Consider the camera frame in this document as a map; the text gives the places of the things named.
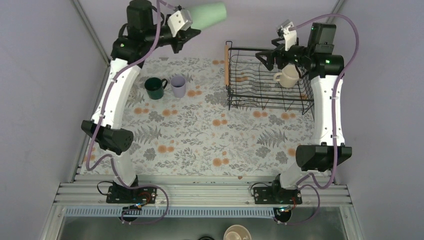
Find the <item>mint green plastic cup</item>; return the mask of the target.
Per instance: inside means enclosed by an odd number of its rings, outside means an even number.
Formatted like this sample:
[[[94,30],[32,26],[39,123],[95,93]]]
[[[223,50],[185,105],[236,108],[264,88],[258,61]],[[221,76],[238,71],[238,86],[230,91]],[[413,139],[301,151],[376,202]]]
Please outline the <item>mint green plastic cup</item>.
[[[196,30],[205,30],[227,19],[226,5],[222,1],[191,6],[187,10],[192,19],[190,27]]]

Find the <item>lilac plastic cup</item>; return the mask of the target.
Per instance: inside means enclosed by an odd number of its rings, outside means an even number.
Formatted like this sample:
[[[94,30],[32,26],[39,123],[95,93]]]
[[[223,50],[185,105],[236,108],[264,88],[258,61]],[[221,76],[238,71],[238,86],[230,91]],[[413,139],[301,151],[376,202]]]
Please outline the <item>lilac plastic cup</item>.
[[[183,98],[186,94],[187,80],[181,76],[176,75],[170,79],[172,92],[176,98]]]

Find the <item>dark green mug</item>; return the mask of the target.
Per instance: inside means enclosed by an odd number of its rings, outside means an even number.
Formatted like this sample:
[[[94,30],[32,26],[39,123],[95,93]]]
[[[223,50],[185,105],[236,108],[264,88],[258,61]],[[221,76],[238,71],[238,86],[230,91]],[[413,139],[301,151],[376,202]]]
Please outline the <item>dark green mug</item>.
[[[159,100],[164,96],[168,83],[165,78],[151,77],[145,81],[144,88],[150,99]]]

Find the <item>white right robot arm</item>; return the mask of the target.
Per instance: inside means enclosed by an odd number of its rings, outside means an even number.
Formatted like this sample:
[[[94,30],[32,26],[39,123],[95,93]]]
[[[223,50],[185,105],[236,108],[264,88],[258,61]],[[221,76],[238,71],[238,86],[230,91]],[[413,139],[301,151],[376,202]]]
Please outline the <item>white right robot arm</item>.
[[[346,146],[341,127],[340,97],[346,64],[342,55],[334,51],[336,25],[312,23],[307,46],[299,45],[292,21],[287,20],[277,28],[278,39],[271,42],[275,49],[256,53],[256,58],[268,69],[286,70],[294,67],[299,75],[304,69],[310,82],[314,102],[314,131],[312,143],[299,145],[296,162],[273,182],[271,198],[278,204],[290,197],[307,178],[316,181],[315,174],[331,171],[331,176],[321,189],[334,181],[339,164],[352,156],[352,148]]]

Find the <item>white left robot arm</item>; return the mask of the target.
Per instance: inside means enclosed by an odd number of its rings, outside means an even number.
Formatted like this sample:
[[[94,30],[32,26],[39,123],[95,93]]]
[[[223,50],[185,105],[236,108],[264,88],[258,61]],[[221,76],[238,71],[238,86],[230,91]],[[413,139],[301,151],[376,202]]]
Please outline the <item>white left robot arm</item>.
[[[120,189],[119,196],[131,203],[139,197],[140,191],[135,185],[137,175],[128,154],[134,134],[122,127],[131,88],[156,48],[171,46],[177,54],[186,42],[201,33],[202,24],[194,8],[173,6],[163,0],[155,4],[149,0],[132,0],[126,8],[126,17],[113,43],[108,79],[100,102],[91,119],[82,121],[81,129],[91,138],[86,170],[93,171],[102,160],[110,158],[113,183]],[[95,143],[105,155],[90,164]]]

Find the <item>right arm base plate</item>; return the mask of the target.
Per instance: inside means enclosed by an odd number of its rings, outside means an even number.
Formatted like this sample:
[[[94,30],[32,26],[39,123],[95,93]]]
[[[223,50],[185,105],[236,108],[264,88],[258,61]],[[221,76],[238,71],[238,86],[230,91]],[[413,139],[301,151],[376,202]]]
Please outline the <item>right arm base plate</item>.
[[[256,205],[301,205],[302,194],[297,189],[254,187],[253,198]]]

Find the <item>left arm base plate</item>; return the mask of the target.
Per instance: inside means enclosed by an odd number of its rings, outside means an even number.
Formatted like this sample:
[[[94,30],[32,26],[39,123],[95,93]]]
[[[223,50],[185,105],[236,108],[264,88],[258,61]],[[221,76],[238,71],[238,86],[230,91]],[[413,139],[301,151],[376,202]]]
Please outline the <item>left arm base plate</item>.
[[[138,189],[128,189],[120,185],[109,187],[106,203],[108,204],[154,204],[157,196],[156,187],[143,187]]]

